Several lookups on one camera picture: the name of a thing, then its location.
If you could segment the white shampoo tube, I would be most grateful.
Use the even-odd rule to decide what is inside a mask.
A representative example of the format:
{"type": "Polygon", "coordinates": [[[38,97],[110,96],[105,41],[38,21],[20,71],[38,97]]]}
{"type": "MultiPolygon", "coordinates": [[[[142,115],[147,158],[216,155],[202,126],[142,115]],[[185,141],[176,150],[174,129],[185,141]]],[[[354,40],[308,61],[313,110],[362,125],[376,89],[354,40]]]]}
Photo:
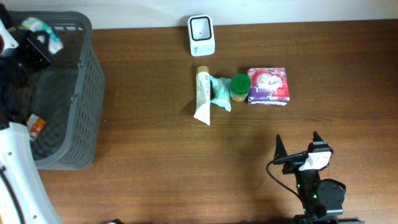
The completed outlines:
{"type": "Polygon", "coordinates": [[[197,105],[194,118],[210,125],[210,69],[207,66],[199,66],[196,75],[197,105]]]}

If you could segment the mint green wipes pack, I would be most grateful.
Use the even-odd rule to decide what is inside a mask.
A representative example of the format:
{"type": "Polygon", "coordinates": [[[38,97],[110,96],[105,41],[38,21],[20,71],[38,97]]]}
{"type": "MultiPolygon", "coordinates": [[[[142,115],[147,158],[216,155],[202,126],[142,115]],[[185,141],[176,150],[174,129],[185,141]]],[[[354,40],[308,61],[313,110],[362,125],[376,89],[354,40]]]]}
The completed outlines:
{"type": "Polygon", "coordinates": [[[215,78],[212,76],[210,77],[210,79],[214,93],[214,98],[211,99],[210,102],[230,112],[231,102],[230,102],[229,89],[230,89],[231,79],[223,77],[215,78]]]}

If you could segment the small orange white packet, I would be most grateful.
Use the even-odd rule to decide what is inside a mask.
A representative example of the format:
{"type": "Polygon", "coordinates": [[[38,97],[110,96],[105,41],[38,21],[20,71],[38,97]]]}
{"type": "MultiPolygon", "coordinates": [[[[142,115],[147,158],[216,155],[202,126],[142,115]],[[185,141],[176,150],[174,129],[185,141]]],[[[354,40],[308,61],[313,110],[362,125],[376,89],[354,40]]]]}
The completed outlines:
{"type": "Polygon", "coordinates": [[[26,124],[30,136],[30,141],[33,142],[37,139],[41,130],[44,129],[46,122],[44,119],[40,118],[39,116],[31,114],[26,124]]]}

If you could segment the small teal tissue pack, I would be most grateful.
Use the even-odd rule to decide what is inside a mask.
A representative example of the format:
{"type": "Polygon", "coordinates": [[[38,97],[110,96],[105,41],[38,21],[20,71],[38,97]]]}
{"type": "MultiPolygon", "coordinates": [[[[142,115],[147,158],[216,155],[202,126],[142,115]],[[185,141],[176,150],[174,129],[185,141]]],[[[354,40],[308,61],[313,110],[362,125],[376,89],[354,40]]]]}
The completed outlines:
{"type": "Polygon", "coordinates": [[[22,22],[24,29],[32,31],[37,39],[44,44],[52,55],[63,49],[62,40],[55,34],[53,29],[44,21],[35,17],[29,17],[22,22]]]}

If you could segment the green lid jar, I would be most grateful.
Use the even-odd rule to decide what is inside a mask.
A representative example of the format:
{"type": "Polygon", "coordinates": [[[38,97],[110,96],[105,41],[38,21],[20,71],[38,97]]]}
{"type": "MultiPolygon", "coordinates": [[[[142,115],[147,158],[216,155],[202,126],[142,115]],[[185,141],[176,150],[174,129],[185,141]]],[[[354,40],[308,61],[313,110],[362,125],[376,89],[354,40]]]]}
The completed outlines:
{"type": "Polygon", "coordinates": [[[251,89],[251,79],[245,74],[235,75],[230,84],[229,95],[233,101],[242,102],[251,89]]]}

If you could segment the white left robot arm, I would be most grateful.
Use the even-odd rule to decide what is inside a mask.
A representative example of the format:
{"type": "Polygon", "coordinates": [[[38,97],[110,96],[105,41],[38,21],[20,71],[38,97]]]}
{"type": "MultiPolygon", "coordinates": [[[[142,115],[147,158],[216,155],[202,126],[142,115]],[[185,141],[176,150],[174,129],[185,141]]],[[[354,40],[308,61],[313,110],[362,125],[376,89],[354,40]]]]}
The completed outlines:
{"type": "Polygon", "coordinates": [[[22,90],[52,64],[63,42],[35,17],[20,25],[1,6],[1,223],[61,223],[51,204],[30,145],[30,119],[22,90]]]}

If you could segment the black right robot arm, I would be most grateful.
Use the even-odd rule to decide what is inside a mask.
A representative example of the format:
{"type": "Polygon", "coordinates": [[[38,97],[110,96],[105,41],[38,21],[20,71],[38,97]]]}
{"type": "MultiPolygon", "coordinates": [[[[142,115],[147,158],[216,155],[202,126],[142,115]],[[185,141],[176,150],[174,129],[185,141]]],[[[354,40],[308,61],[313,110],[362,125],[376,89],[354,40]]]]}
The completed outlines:
{"type": "Polygon", "coordinates": [[[333,149],[317,132],[306,151],[288,155],[281,136],[276,136],[273,165],[282,165],[284,175],[293,174],[294,194],[303,206],[303,214],[294,216],[294,223],[338,223],[343,213],[345,184],[333,179],[321,179],[319,172],[330,164],[333,149]]]}

